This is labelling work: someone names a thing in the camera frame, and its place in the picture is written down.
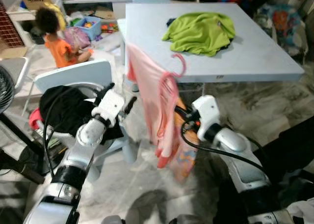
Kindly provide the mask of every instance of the green shirt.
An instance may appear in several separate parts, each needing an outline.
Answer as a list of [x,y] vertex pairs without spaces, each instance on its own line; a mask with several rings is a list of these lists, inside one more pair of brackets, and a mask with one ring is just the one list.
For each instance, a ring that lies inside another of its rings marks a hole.
[[170,50],[214,56],[235,36],[232,20],[219,13],[190,13],[178,17],[162,40],[171,40]]

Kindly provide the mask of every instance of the child's hair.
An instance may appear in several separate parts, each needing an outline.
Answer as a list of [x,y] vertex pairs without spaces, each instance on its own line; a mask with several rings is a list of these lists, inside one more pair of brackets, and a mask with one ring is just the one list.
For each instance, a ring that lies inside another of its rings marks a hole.
[[36,13],[36,24],[41,31],[46,33],[56,33],[59,28],[59,21],[55,12],[43,7]]

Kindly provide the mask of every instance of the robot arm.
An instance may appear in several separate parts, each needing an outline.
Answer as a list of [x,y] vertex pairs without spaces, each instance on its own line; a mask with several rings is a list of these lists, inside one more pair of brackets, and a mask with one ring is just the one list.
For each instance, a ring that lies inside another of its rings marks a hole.
[[93,118],[79,128],[75,145],[69,149],[51,183],[24,220],[25,224],[78,222],[80,192],[93,161],[94,150],[102,141],[106,128],[115,124],[124,103],[124,98],[112,89],[106,91],[99,105],[92,110]]
[[[208,140],[212,147],[246,158],[261,166],[253,154],[250,141],[227,127],[220,126],[220,113],[212,96],[202,96],[192,103],[189,115],[200,121],[197,136]],[[250,224],[293,224],[289,213],[281,210],[273,195],[271,183],[260,169],[236,158],[220,155],[246,208]]]

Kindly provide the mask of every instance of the fan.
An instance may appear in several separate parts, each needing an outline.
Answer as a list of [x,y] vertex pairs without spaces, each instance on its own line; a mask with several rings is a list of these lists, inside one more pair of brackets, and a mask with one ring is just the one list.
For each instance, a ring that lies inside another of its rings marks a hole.
[[0,66],[0,113],[3,113],[14,98],[14,82],[5,68]]

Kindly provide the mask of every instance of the pink towel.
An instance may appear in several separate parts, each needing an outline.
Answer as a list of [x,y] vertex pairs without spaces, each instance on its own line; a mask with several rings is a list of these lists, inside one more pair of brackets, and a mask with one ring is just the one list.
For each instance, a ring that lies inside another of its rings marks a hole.
[[163,168],[170,164],[171,169],[175,172],[175,177],[182,180],[182,177],[188,176],[194,165],[195,157],[192,158],[188,168],[185,165],[180,167],[179,161],[174,166],[173,158],[178,157],[179,160],[180,155],[175,156],[177,152],[185,153],[187,150],[192,151],[193,155],[196,156],[196,150],[185,144],[178,134],[174,119],[174,109],[179,100],[179,91],[174,77],[180,77],[184,74],[185,60],[182,55],[174,54],[172,57],[178,57],[183,66],[180,67],[180,74],[169,73],[135,45],[128,44],[127,50],[130,61],[127,77],[138,84],[150,138],[153,144],[157,146],[157,167]]
[[31,129],[33,129],[33,130],[39,129],[39,127],[37,125],[38,120],[40,120],[42,122],[44,121],[44,119],[40,115],[39,108],[35,109],[29,116],[28,124],[31,127]]

